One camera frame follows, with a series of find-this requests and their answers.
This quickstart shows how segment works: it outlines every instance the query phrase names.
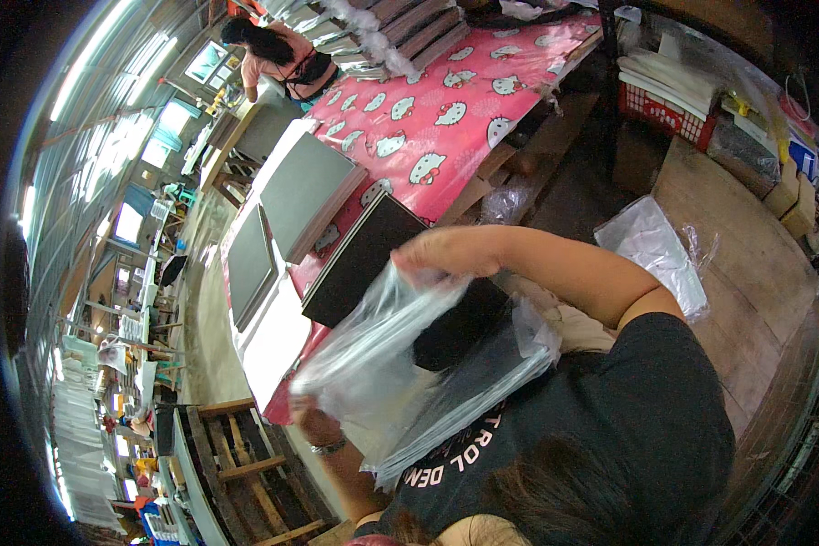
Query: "hand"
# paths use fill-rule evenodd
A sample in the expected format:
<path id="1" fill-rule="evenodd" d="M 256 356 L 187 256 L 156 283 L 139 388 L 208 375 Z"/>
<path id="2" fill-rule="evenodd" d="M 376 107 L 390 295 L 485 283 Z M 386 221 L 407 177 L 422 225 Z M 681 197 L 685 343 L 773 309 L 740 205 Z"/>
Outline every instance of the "hand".
<path id="1" fill-rule="evenodd" d="M 339 421 L 319 409 L 315 398 L 296 397 L 289 401 L 292 419 L 310 445 L 322 447 L 339 441 L 343 431 Z"/>
<path id="2" fill-rule="evenodd" d="M 422 233 L 391 253 L 404 273 L 435 269 L 452 275 L 491 277 L 503 266 L 504 226 L 436 228 Z"/>

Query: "hello kitty print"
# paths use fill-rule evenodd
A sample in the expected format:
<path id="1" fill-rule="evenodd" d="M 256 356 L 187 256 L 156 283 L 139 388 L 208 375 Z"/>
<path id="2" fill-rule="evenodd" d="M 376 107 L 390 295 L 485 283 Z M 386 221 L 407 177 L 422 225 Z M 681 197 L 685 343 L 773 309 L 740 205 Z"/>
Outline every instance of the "hello kitty print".
<path id="1" fill-rule="evenodd" d="M 535 86 L 566 71 L 568 53 L 600 26 L 596 15 L 521 29 L 474 29 L 414 77 L 338 81 L 307 114 L 316 137 L 356 160 L 369 180 L 353 193 L 311 253 L 291 269 L 303 295 L 377 192 L 436 219 L 481 161 L 536 104 Z"/>

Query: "black t-shirt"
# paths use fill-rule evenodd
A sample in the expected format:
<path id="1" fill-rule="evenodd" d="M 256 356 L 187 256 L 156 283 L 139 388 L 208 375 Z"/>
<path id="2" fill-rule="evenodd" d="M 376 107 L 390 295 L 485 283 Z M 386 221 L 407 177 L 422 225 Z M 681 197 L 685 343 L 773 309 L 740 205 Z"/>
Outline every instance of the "black t-shirt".
<path id="1" fill-rule="evenodd" d="M 607 355 L 563 355 L 557 369 L 407 469 L 382 519 L 355 535 L 388 535 L 404 509 L 432 536 L 468 516 L 497 515 L 484 505 L 485 478 L 552 434 L 618 459 L 634 506 L 660 540 L 708 536 L 731 471 L 733 429 L 707 355 L 688 326 L 665 313 L 628 323 Z"/>

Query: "bracelet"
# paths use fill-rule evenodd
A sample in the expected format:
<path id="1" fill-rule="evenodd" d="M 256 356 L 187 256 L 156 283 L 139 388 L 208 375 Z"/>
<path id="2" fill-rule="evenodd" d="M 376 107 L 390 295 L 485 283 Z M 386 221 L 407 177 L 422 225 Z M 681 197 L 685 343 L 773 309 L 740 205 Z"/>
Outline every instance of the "bracelet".
<path id="1" fill-rule="evenodd" d="M 337 453 L 340 449 L 342 449 L 343 446 L 346 445 L 346 442 L 348 442 L 348 440 L 346 440 L 346 437 L 340 435 L 339 440 L 333 442 L 332 444 L 310 445 L 309 448 L 316 455 L 333 455 L 334 453 Z"/>

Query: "woman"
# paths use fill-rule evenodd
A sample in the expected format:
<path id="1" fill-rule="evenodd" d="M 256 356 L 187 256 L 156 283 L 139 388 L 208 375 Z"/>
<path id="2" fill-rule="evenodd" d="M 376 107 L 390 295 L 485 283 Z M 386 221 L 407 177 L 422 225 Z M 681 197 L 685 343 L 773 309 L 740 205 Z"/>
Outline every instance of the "woman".
<path id="1" fill-rule="evenodd" d="M 309 40 L 280 22 L 262 28 L 246 18 L 230 19 L 222 27 L 222 42 L 246 49 L 243 87 L 251 102 L 258 100 L 258 78 L 264 74 L 282 82 L 291 99 L 308 112 L 338 76 L 330 55 L 317 52 Z"/>
<path id="2" fill-rule="evenodd" d="M 597 341 L 574 343 L 556 369 L 417 461 L 393 498 L 358 472 L 363 456 L 339 423 L 314 400 L 294 400 L 295 423 L 358 526 L 351 543 L 708 539 L 731 470 L 733 431 L 713 366 L 655 278 L 595 246 L 500 225 L 431 230 L 394 251 L 393 261 L 404 271 L 512 270 L 528 279 L 520 285 L 533 281 L 591 317 L 550 309 L 562 334 Z M 617 332 L 611 349 L 591 319 Z"/>

